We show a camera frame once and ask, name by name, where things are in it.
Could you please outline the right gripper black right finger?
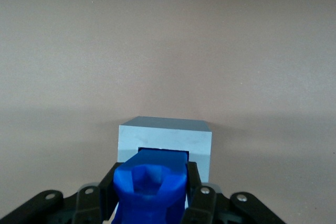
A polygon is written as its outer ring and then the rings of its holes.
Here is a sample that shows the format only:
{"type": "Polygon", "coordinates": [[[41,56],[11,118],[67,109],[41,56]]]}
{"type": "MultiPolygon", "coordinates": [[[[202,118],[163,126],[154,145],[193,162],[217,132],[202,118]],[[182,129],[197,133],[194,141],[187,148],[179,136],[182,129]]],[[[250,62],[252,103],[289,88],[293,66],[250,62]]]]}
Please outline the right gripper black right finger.
{"type": "Polygon", "coordinates": [[[202,183],[195,162],[187,163],[187,200],[181,223],[284,223],[251,193],[241,191],[227,198],[202,183]]]}

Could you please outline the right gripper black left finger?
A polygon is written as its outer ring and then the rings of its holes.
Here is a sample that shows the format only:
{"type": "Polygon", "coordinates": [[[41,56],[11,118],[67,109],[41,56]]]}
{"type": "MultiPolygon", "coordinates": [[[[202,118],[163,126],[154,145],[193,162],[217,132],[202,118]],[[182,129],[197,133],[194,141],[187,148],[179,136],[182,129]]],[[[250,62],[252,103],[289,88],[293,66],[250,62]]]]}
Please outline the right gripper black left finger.
{"type": "Polygon", "coordinates": [[[82,186],[76,193],[64,197],[57,190],[46,190],[11,211],[1,223],[103,223],[108,221],[118,203],[113,188],[114,171],[118,163],[99,183],[82,186]]]}

